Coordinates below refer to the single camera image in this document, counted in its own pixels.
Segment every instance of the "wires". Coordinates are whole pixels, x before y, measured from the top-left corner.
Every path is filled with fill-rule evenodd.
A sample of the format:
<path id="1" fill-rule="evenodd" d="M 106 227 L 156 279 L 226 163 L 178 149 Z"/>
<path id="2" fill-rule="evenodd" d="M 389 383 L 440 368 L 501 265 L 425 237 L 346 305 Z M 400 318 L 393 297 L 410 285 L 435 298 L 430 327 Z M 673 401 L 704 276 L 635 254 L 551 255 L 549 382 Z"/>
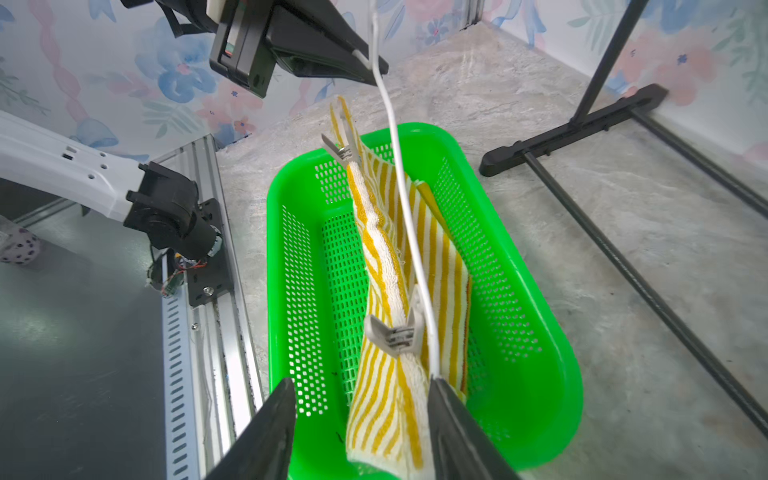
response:
<path id="1" fill-rule="evenodd" d="M 161 265 L 163 268 L 160 270 L 164 270 L 164 262 L 166 262 L 168 254 L 174 254 L 173 250 L 166 250 L 163 252 L 157 259 L 155 259 L 152 263 L 152 265 L 149 267 L 149 270 L 147 271 L 147 278 L 150 285 L 152 285 L 152 288 L 155 290 L 160 291 L 160 295 L 164 297 L 169 297 L 173 295 L 176 291 L 176 287 L 181 285 L 182 277 L 180 275 L 188 270 L 195 270 L 198 268 L 204 268 L 208 262 L 207 260 L 189 260 L 186 257 L 182 257 L 179 253 L 174 254 L 174 272 L 168 276 L 168 278 L 162 283 L 160 288 L 158 289 L 155 286 L 155 282 L 153 281 L 153 278 L 155 277 L 155 269 L 157 269 L 158 264 Z M 162 279 L 162 273 L 158 277 L 160 280 L 157 281 L 157 284 L 160 284 L 160 281 Z"/>
<path id="2" fill-rule="evenodd" d="M 429 374 L 432 377 L 440 377 L 440 339 L 438 337 L 437 324 L 435 323 L 435 313 L 432 311 L 432 297 L 427 288 L 427 279 L 422 265 L 422 255 L 419 251 L 419 242 L 416 237 L 416 231 L 413 227 L 413 218 L 410 210 L 408 191 L 406 190 L 406 173 L 402 166 L 402 152 L 400 151 L 400 137 L 397 133 L 397 121 L 395 120 L 395 110 L 392 108 L 392 101 L 389 99 L 389 93 L 384 86 L 381 71 L 379 70 L 379 14 L 376 10 L 376 0 L 369 0 L 369 10 L 371 14 L 371 49 L 368 59 L 363 64 L 372 69 L 373 77 L 376 79 L 376 86 L 379 87 L 379 93 L 384 100 L 386 116 L 389 120 L 389 135 L 392 137 L 392 152 L 395 157 L 395 172 L 397 176 L 397 190 L 400 194 L 400 206 L 402 207 L 402 217 L 406 225 L 408 234 L 408 245 L 411 249 L 411 259 L 416 274 L 416 282 L 419 286 L 422 305 L 426 313 L 427 323 L 427 346 L 429 347 Z M 357 58 L 364 58 L 362 53 L 357 52 Z"/>

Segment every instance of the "black metal rod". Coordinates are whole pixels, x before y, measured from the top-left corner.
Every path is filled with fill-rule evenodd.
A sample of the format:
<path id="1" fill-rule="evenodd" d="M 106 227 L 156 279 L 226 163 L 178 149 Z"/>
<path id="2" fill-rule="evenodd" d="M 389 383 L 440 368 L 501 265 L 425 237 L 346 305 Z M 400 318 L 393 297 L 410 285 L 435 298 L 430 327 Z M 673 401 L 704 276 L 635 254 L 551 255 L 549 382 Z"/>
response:
<path id="1" fill-rule="evenodd" d="M 705 174 L 712 177 L 718 184 L 737 197 L 745 204 L 752 207 L 757 213 L 768 218 L 768 200 L 761 197 L 756 191 L 743 184 L 733 175 L 723 170 L 719 165 L 709 158 L 703 156 L 698 150 L 691 147 L 685 140 L 678 137 L 665 126 L 649 117 L 647 114 L 636 108 L 630 110 L 632 118 L 639 124 L 646 127 L 652 134 L 659 137 L 665 144 L 672 147 L 678 154 L 687 158 L 692 164 L 699 167 Z"/>
<path id="2" fill-rule="evenodd" d="M 702 367 L 734 402 L 744 411 L 746 416 L 752 420 L 752 423 L 768 439 L 768 413 L 751 396 L 751 394 L 736 380 L 733 375 L 720 363 L 717 357 L 705 346 L 696 334 L 677 316 L 677 314 L 664 302 L 661 295 L 653 289 L 652 286 L 643 278 L 640 273 L 634 269 L 631 263 L 624 258 L 624 255 L 615 245 L 605 236 L 605 234 L 595 225 L 584 211 L 576 204 L 574 199 L 563 190 L 563 187 L 547 172 L 539 163 L 537 158 L 530 152 L 525 154 L 525 161 L 531 169 L 538 175 L 544 185 L 557 197 L 560 203 L 568 210 L 568 213 L 581 225 L 581 228 L 594 240 L 594 242 L 603 250 L 606 257 L 616 266 L 624 275 L 624 278 L 634 287 L 634 289 L 643 297 L 648 306 L 661 318 L 672 333 L 688 348 L 691 354 L 699 361 Z"/>
<path id="3" fill-rule="evenodd" d="M 576 108 L 576 113 L 571 119 L 572 124 L 579 125 L 584 123 L 584 119 L 592 109 L 595 99 L 597 99 L 600 90 L 605 84 L 605 80 L 611 73 L 611 70 L 616 63 L 616 59 L 619 58 L 621 50 L 624 48 L 624 45 L 626 45 L 629 35 L 632 33 L 632 30 L 634 30 L 634 26 L 637 25 L 637 21 L 640 20 L 640 16 L 643 14 L 643 10 L 647 3 L 648 0 L 632 0 L 627 6 L 627 10 L 624 11 L 624 16 L 621 17 L 619 26 L 616 27 L 614 36 L 611 38 L 611 43 L 608 44 L 608 48 L 605 50 L 603 58 L 600 60 L 598 69 L 594 71 L 592 80 L 590 80 L 587 90 L 584 92 L 584 97 L 581 98 L 581 103 L 579 103 L 578 108 Z"/>

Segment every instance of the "stand base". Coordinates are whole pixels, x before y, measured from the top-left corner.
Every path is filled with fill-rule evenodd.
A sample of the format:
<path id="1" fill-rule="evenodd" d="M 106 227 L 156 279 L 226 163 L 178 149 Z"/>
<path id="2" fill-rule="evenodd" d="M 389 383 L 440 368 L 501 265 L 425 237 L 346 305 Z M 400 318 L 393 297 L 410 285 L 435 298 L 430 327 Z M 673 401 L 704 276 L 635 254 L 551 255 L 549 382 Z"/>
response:
<path id="1" fill-rule="evenodd" d="M 636 94 L 620 98 L 616 103 L 587 115 L 582 124 L 565 124 L 526 141 L 516 141 L 511 147 L 499 147 L 483 155 L 480 174 L 493 177 L 502 171 L 525 163 L 525 153 L 535 157 L 549 155 L 558 148 L 570 145 L 582 138 L 632 118 L 631 110 L 648 112 L 658 107 L 667 96 L 667 90 L 657 84 L 642 87 Z"/>

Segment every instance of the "black metal stand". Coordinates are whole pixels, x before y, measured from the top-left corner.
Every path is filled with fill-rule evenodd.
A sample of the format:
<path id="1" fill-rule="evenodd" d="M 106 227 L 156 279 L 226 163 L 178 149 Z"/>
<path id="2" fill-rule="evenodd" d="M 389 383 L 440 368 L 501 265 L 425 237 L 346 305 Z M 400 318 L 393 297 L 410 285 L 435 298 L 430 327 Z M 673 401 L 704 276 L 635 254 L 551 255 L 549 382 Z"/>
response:
<path id="1" fill-rule="evenodd" d="M 761 197 L 747 185 L 738 181 L 713 161 L 696 151 L 685 141 L 660 125 L 647 115 L 656 108 L 667 94 L 659 85 L 648 85 L 635 95 L 623 98 L 616 103 L 589 113 L 595 98 L 603 86 L 608 74 L 627 42 L 648 0 L 632 0 L 621 19 L 619 26 L 608 45 L 594 77 L 581 99 L 574 117 L 565 125 L 550 130 L 526 141 L 518 141 L 511 147 L 500 147 L 486 153 L 480 164 L 480 173 L 486 177 L 496 175 L 504 170 L 527 163 L 538 175 L 542 182 L 557 197 L 568 213 L 581 225 L 584 231 L 605 253 L 608 259 L 624 275 L 624 278 L 643 297 L 648 306 L 656 312 L 672 333 L 685 345 L 702 367 L 715 379 L 720 387 L 744 411 L 754 425 L 768 438 L 768 412 L 751 396 L 736 378 L 731 375 L 723 363 L 699 340 L 696 334 L 677 316 L 664 299 L 619 252 L 615 245 L 592 222 L 578 204 L 563 190 L 560 184 L 547 172 L 536 157 L 549 155 L 552 151 L 579 141 L 600 130 L 608 130 L 629 118 L 646 127 L 652 134 L 683 155 L 717 183 L 739 197 L 744 203 L 768 218 L 768 200 Z"/>

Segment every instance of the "white cable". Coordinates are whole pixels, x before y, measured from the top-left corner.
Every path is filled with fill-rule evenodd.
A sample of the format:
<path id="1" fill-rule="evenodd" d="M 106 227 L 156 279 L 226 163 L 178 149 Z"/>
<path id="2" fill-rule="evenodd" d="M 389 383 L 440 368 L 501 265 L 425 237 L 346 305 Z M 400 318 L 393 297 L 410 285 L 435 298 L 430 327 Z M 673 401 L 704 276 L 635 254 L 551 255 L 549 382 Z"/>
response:
<path id="1" fill-rule="evenodd" d="M 400 151 L 400 137 L 397 133 L 397 121 L 395 120 L 395 111 L 392 108 L 392 102 L 389 100 L 379 70 L 379 14 L 376 12 L 376 0 L 370 0 L 369 9 L 371 11 L 371 49 L 368 55 L 368 62 L 363 62 L 366 67 L 373 70 L 373 77 L 376 79 L 376 86 L 379 87 L 379 93 L 384 100 L 386 116 L 389 120 L 389 135 L 392 137 L 392 152 L 395 156 L 395 172 L 397 176 L 397 190 L 400 193 L 400 206 L 402 207 L 402 218 L 406 225 L 408 234 L 408 245 L 411 248 L 411 259 L 413 269 L 416 273 L 416 282 L 419 285 L 422 305 L 426 312 L 427 323 L 427 346 L 429 347 L 429 374 L 432 377 L 440 377 L 440 338 L 438 338 L 437 323 L 435 323 L 435 313 L 432 311 L 432 296 L 429 295 L 427 288 L 427 279 L 422 265 L 422 254 L 419 251 L 419 241 L 416 238 L 416 231 L 413 228 L 413 217 L 411 215 L 408 191 L 406 190 L 406 173 L 402 167 L 402 152 Z"/>

